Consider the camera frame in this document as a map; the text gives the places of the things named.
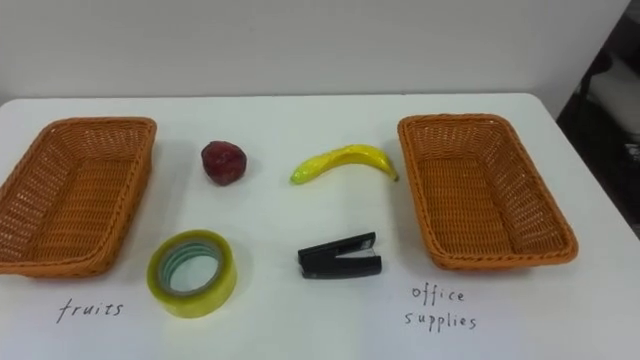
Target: banana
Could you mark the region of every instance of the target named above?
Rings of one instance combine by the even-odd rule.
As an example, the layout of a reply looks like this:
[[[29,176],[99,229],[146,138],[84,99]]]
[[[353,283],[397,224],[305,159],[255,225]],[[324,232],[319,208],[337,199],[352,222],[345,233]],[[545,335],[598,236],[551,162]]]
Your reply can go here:
[[[369,165],[384,171],[393,181],[398,180],[398,173],[382,150],[371,145],[355,144],[306,160],[293,172],[291,182],[301,185],[315,179],[326,171],[347,164]]]

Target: white wall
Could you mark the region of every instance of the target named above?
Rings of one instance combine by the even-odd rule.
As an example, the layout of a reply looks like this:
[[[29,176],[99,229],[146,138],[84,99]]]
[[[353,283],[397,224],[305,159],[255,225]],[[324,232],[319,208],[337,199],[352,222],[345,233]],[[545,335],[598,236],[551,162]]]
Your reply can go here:
[[[529,91],[628,0],[0,0],[0,98]]]

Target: orange wicker basket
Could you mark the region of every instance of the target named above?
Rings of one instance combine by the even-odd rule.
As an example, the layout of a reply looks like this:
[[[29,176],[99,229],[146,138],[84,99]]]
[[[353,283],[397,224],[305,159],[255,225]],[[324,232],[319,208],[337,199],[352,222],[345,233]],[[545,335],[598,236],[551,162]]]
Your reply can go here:
[[[107,271],[146,188],[155,133],[155,122],[139,117],[43,129],[0,188],[0,273]]]
[[[443,269],[566,263],[575,236],[516,132],[486,114],[398,124],[422,238]]]

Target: apple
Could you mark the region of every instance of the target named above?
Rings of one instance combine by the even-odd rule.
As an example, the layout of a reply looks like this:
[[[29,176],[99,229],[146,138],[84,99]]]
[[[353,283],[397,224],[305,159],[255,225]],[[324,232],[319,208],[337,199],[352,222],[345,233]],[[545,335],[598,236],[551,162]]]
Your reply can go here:
[[[247,169],[247,155],[227,141],[212,141],[202,149],[202,166],[209,178],[220,186],[240,179]]]

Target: stapler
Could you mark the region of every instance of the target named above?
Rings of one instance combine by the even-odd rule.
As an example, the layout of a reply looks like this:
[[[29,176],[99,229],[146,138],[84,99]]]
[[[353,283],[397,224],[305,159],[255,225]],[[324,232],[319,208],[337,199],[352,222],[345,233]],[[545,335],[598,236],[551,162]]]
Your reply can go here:
[[[345,279],[377,275],[382,271],[380,256],[339,257],[371,249],[375,241],[376,233],[370,232],[298,250],[298,262],[302,266],[302,276],[307,279]]]

